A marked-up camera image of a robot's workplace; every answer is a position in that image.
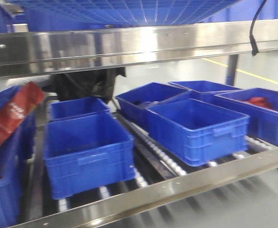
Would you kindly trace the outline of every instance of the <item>black cable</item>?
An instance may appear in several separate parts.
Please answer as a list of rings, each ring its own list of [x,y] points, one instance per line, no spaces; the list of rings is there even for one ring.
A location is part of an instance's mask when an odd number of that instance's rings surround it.
[[[253,35],[253,29],[254,29],[254,25],[255,25],[256,19],[257,19],[258,15],[260,14],[262,8],[266,4],[266,2],[267,2],[267,0],[263,0],[262,4],[260,5],[259,9],[257,10],[257,12],[256,12],[256,14],[255,14],[255,16],[253,18],[251,27],[249,29],[249,41],[251,42],[252,55],[253,56],[255,56],[257,53],[259,53],[258,47],[257,47],[257,44],[256,44],[256,40],[255,40],[254,35]]]

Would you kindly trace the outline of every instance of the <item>crate rim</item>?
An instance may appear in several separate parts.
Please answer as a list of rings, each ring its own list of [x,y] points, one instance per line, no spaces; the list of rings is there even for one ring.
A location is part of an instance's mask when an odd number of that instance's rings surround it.
[[[111,118],[112,121],[114,121],[116,124],[118,124],[121,128],[121,131],[124,132],[125,134],[125,137],[127,137],[128,139],[125,140],[125,141],[122,141],[122,142],[116,142],[116,143],[111,143],[111,144],[108,144],[108,145],[104,145],[104,146],[100,146],[100,147],[97,147],[97,148],[92,148],[92,149],[88,149],[88,150],[80,150],[80,151],[77,151],[77,152],[72,152],[72,153],[67,153],[67,154],[63,154],[63,155],[59,155],[59,156],[51,156],[51,157],[46,157],[46,154],[49,152],[49,148],[48,148],[48,145],[47,143],[45,143],[45,146],[44,146],[44,154],[43,154],[43,159],[47,162],[47,161],[52,161],[52,160],[56,160],[56,159],[59,159],[59,158],[66,158],[66,157],[70,157],[70,156],[74,156],[75,154],[81,154],[81,153],[86,153],[87,151],[89,152],[92,152],[92,151],[95,151],[95,150],[99,150],[99,149],[104,149],[106,147],[113,147],[113,146],[117,146],[117,145],[121,145],[123,143],[128,143],[128,142],[131,142],[134,140],[134,137],[122,126],[122,124],[120,122],[117,121],[116,118],[114,118],[111,114],[109,113],[100,113],[100,114],[93,114],[93,115],[90,115],[90,116],[80,116],[78,118],[73,118],[73,119],[66,119],[66,120],[58,120],[58,121],[53,121],[53,122],[49,122],[45,125],[45,142],[48,142],[49,139],[48,139],[48,126],[49,125],[54,125],[54,124],[59,124],[61,122],[66,122],[66,121],[75,121],[75,120],[78,120],[78,119],[84,119],[84,118],[91,118],[93,116],[98,116],[98,115],[107,115],[108,118]]]
[[[250,89],[241,89],[241,90],[229,91],[229,92],[226,92],[226,93],[216,94],[214,96],[218,97],[219,99],[222,99],[222,100],[227,100],[227,101],[229,101],[231,103],[236,103],[236,104],[239,104],[241,106],[248,106],[248,107],[252,107],[252,108],[257,108],[257,109],[259,109],[263,113],[270,112],[271,114],[278,116],[278,111],[271,110],[271,109],[268,109],[268,108],[264,108],[264,107],[261,107],[261,106],[257,106],[257,105],[251,104],[251,103],[245,103],[243,101],[238,101],[238,100],[235,100],[235,99],[231,99],[229,97],[222,96],[222,95],[225,95],[225,94],[232,94],[232,93],[236,93],[236,92],[249,91],[249,90],[255,90],[255,89],[262,90],[262,91],[274,91],[274,92],[278,93],[277,90],[271,90],[271,89],[255,87],[255,88],[250,88]]]
[[[186,87],[186,86],[184,86],[184,85],[179,85],[179,84],[177,84],[177,82],[209,82],[209,83],[212,83],[212,84],[224,85],[224,86],[233,88],[232,91],[242,90],[242,89],[240,89],[240,88],[238,88],[238,87],[235,87],[235,86],[232,86],[232,85],[226,85],[226,84],[221,84],[221,83],[217,83],[217,82],[211,82],[211,81],[207,81],[207,80],[170,81],[170,82],[168,82],[168,84],[170,84],[170,85],[179,86],[179,87],[182,87],[182,88],[185,88],[185,89],[189,89],[189,90],[192,90],[192,91],[197,92],[197,93],[199,93],[199,94],[208,94],[208,93],[213,93],[213,92],[225,92],[225,91],[231,91],[231,90],[219,90],[219,91],[200,92],[200,91],[198,91],[198,90],[194,90],[194,89],[188,88],[188,87]]]
[[[191,98],[190,98],[190,99],[186,99],[186,100],[178,101],[178,102],[186,102],[186,101],[188,102],[188,101],[190,101],[190,100],[197,101],[197,102],[200,102],[200,103],[205,103],[205,104],[214,106],[214,107],[216,107],[216,108],[225,109],[225,110],[228,110],[228,111],[230,111],[230,112],[232,112],[232,113],[237,113],[237,114],[242,115],[242,117],[240,117],[240,118],[237,118],[237,119],[234,119],[234,120],[230,120],[230,121],[229,121],[229,124],[230,124],[230,123],[235,123],[235,122],[238,122],[238,121],[245,121],[245,120],[248,121],[249,118],[250,118],[250,116],[247,115],[247,114],[240,113],[240,112],[236,112],[236,111],[230,110],[230,109],[228,109],[228,108],[223,108],[223,107],[220,107],[220,106],[217,106],[217,105],[214,105],[214,104],[210,104],[210,103],[207,103],[207,102],[203,102],[203,101],[200,101],[200,100],[197,100],[197,99],[191,99]],[[174,125],[177,125],[177,126],[181,127],[182,129],[186,130],[187,132],[197,132],[197,131],[208,130],[208,129],[210,129],[210,128],[213,128],[213,127],[220,127],[221,125],[225,124],[225,123],[217,123],[217,124],[213,124],[213,125],[206,126],[206,127],[201,127],[201,128],[197,128],[197,129],[190,129],[190,128],[184,127],[183,125],[181,125],[181,124],[179,124],[179,123],[177,123],[177,122],[175,122],[175,121],[173,121],[173,120],[171,120],[171,119],[169,119],[169,118],[166,118],[166,117],[164,117],[164,116],[158,114],[158,113],[155,112],[155,111],[150,110],[149,108],[147,109],[147,111],[151,112],[151,113],[154,114],[154,115],[156,114],[156,115],[160,116],[162,119],[164,119],[165,121],[167,121],[169,124],[174,124]]]
[[[122,94],[119,94],[119,95],[115,96],[115,98],[116,98],[117,100],[121,100],[121,101],[123,101],[123,102],[125,102],[125,103],[128,103],[129,105],[134,106],[134,107],[136,107],[136,108],[138,108],[138,109],[140,109],[140,110],[144,110],[144,109],[146,109],[146,107],[139,107],[138,105],[135,105],[135,104],[133,104],[133,103],[131,103],[131,102],[125,100],[124,98],[119,97],[119,96],[125,95],[125,94],[127,94],[127,93],[129,93],[129,92],[135,91],[135,90],[137,90],[137,89],[143,88],[143,87],[148,86],[148,85],[151,85],[151,84],[158,84],[158,85],[163,85],[163,86],[170,86],[170,87],[174,87],[174,88],[177,88],[177,89],[183,89],[183,90],[184,90],[184,92],[181,92],[181,93],[179,93],[179,94],[177,94],[177,95],[175,95],[175,96],[169,97],[169,98],[167,98],[167,99],[165,99],[165,100],[159,101],[158,103],[161,103],[161,102],[164,102],[164,101],[168,101],[168,100],[170,100],[170,99],[172,99],[172,98],[174,98],[174,97],[176,97],[176,96],[179,96],[179,95],[181,95],[181,94],[183,94],[183,93],[187,93],[187,92],[189,92],[189,91],[192,91],[192,89],[180,88],[180,87],[175,86],[175,85],[170,85],[170,84],[165,84],[165,83],[159,83],[159,82],[150,82],[150,83],[148,83],[148,84],[145,84],[145,85],[136,87],[136,88],[131,89],[131,90],[127,91],[127,92],[124,92],[124,93],[122,93]]]

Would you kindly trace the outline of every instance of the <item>blue grid tray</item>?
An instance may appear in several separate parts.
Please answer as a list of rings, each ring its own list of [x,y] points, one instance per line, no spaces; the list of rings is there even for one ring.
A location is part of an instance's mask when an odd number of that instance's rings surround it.
[[[240,0],[10,0],[78,21],[115,25],[181,25],[200,22]]]

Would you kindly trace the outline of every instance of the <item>red object in crate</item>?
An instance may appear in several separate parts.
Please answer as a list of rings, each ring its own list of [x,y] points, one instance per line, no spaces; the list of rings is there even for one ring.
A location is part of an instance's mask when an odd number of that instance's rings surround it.
[[[29,82],[0,110],[0,146],[43,99],[42,90]]]
[[[268,102],[267,97],[252,97],[248,101],[245,101],[247,103],[250,103],[252,105],[257,105],[263,108],[274,110],[274,104],[271,102]]]

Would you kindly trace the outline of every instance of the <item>crate handle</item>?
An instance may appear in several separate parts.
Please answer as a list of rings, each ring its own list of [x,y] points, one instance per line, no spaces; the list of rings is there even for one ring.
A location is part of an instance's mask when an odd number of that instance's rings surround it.
[[[77,163],[78,165],[86,165],[92,162],[99,162],[102,160],[107,160],[106,153],[100,153],[100,154],[90,155],[89,157],[85,157],[85,158],[79,158],[77,160]]]
[[[213,129],[214,136],[220,136],[220,135],[229,134],[232,132],[233,132],[233,128],[230,126]]]

